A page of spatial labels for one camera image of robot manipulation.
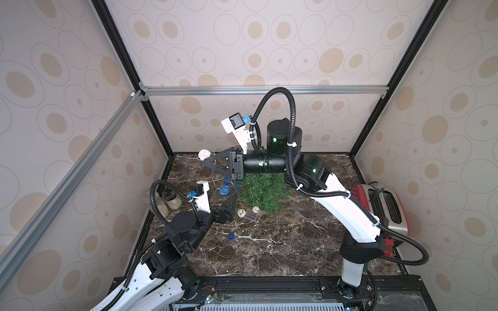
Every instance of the blue connector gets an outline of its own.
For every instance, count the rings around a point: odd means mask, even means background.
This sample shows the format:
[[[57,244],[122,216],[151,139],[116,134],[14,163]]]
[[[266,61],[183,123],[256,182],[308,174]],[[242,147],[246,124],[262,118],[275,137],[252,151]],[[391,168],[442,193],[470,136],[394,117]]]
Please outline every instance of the blue connector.
[[[250,121],[250,116],[249,116],[249,115],[246,115],[245,117],[243,117],[243,118],[242,118],[242,121],[243,121],[244,123],[249,122],[249,121]]]

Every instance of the black cable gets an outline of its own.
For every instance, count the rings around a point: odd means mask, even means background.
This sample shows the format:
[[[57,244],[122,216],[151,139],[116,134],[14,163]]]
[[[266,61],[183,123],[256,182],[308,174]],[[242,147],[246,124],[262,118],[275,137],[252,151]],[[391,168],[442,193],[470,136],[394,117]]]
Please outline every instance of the black cable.
[[[384,188],[376,189],[375,192],[372,194],[372,197],[369,199],[369,201],[372,202],[372,199],[380,195],[384,190],[385,190]]]
[[[205,304],[206,304],[206,301],[203,301],[195,307],[182,308],[182,309],[179,309],[178,311],[196,311],[196,310],[199,310]]]
[[[372,311],[375,308],[375,305],[377,303],[377,287],[375,287],[375,282],[374,278],[372,277],[372,274],[370,273],[370,270],[367,270],[367,273],[370,277],[370,281],[372,282],[372,288],[373,288],[373,297],[372,297],[372,304],[370,305],[368,311]]]
[[[261,149],[261,131],[259,130],[259,124],[255,122],[255,125],[249,124],[249,135],[251,137],[251,145],[254,148],[254,150],[260,150]],[[254,130],[256,130],[256,139],[252,139],[254,137]]]
[[[192,209],[194,210],[195,217],[199,222],[201,222],[201,216],[199,215],[199,211],[197,210],[197,204],[195,203],[195,200],[190,200],[191,198],[188,197],[186,194],[184,194],[180,189],[178,189],[175,185],[167,182],[164,179],[158,179],[155,182],[152,183],[152,186],[150,186],[150,206],[152,207],[152,211],[154,212],[154,215],[161,221],[162,224],[167,225],[168,221],[164,216],[161,214],[159,209],[157,208],[157,203],[155,201],[155,190],[159,184],[163,184],[176,192],[178,195],[180,195],[182,198],[184,198],[187,201],[190,201],[190,205],[192,206]]]
[[[349,199],[351,201],[353,201],[353,203],[356,206],[358,206],[358,208],[363,212],[363,214],[365,214],[368,217],[368,219],[373,224],[377,224],[377,219],[374,218],[374,216],[363,206],[363,204],[361,204],[360,201],[358,201],[358,199],[356,199],[354,196],[351,196]],[[420,245],[416,241],[410,239],[409,237],[407,237],[399,232],[396,232],[394,230],[387,228],[386,226],[384,226],[381,223],[378,223],[377,227],[384,232],[387,232],[387,233],[389,233],[389,234],[391,234],[391,235],[393,235],[393,236],[395,236],[395,237],[397,237],[405,242],[410,243],[411,245],[415,246],[422,253],[422,258],[419,260],[402,260],[402,259],[398,259],[398,258],[384,256],[384,255],[381,256],[382,259],[392,261],[392,262],[398,263],[398,264],[407,265],[407,266],[421,266],[429,261],[429,253],[425,250],[425,248],[422,245]]]

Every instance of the black cylindrical motor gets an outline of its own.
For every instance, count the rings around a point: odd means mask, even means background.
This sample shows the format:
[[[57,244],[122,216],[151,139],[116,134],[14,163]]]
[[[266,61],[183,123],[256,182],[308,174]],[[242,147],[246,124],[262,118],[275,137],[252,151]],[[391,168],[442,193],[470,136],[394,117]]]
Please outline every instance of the black cylindrical motor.
[[[285,171],[285,152],[287,149],[287,134],[289,132],[289,119],[275,120],[266,127],[268,132],[266,149],[252,150],[244,155],[245,173],[283,173]],[[301,149],[303,132],[295,128],[293,157]]]
[[[284,156],[287,151],[287,134],[289,133],[289,119],[275,120],[266,127],[266,149],[273,155]],[[294,147],[293,157],[297,155],[301,149],[301,137],[303,131],[296,127],[294,130],[294,142],[297,144]]]
[[[252,150],[244,156],[245,173],[283,173],[285,158],[267,150]]]

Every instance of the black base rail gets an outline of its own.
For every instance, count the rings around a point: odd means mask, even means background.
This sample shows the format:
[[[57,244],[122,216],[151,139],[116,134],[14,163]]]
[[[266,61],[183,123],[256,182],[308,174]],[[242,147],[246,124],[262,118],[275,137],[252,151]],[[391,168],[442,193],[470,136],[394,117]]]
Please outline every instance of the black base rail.
[[[200,277],[199,288],[214,286],[218,292],[219,299],[224,298],[226,303],[231,300],[237,301],[237,294],[244,295],[245,302],[256,302],[262,297],[251,294],[308,294],[315,298],[328,300],[334,299],[344,303],[346,307],[359,307],[363,299],[368,299],[369,292],[361,289],[361,299],[344,298],[337,290],[340,276],[316,276],[316,277]],[[373,276],[378,296],[385,295],[418,295],[429,311],[436,311],[436,307],[427,292],[424,282],[418,275],[396,275],[396,276]],[[360,286],[367,288],[372,286],[367,275],[364,275]],[[211,294],[210,290],[200,291],[197,296],[190,300],[180,300],[177,304],[198,304]]]

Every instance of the black triangular gripper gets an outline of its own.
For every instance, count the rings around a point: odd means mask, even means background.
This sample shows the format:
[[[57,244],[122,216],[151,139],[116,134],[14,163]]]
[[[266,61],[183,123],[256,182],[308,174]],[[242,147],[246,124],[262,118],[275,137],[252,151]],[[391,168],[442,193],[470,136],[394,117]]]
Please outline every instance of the black triangular gripper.
[[[219,152],[218,154],[215,154],[212,157],[207,158],[204,160],[204,166],[207,168],[210,168],[214,170],[215,172],[218,172],[224,176],[232,177],[233,173],[233,159],[235,158],[235,149],[233,147],[228,148],[227,150],[224,150],[222,152]],[[218,163],[221,161],[221,159],[226,160],[227,164],[225,166],[220,166],[216,164],[216,161]]]

